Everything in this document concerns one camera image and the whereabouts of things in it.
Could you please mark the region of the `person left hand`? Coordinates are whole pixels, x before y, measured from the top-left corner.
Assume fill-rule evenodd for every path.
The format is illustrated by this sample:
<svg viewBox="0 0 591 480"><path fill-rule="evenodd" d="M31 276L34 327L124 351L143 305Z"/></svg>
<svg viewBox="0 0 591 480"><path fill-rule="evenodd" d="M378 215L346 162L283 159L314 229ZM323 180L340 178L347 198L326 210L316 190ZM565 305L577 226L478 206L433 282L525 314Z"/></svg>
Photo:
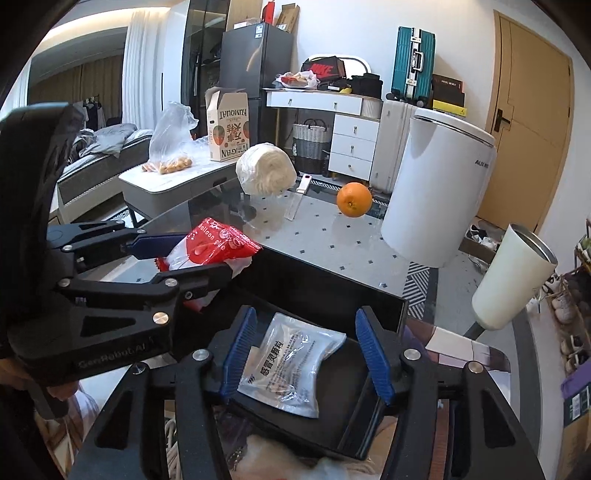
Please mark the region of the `person left hand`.
<svg viewBox="0 0 591 480"><path fill-rule="evenodd" d="M1 384L11 386L18 390L26 390L32 381L23 365L12 358L0 360ZM47 392L60 401L65 401L79 390L79 382L71 382L60 386L48 387Z"/></svg>

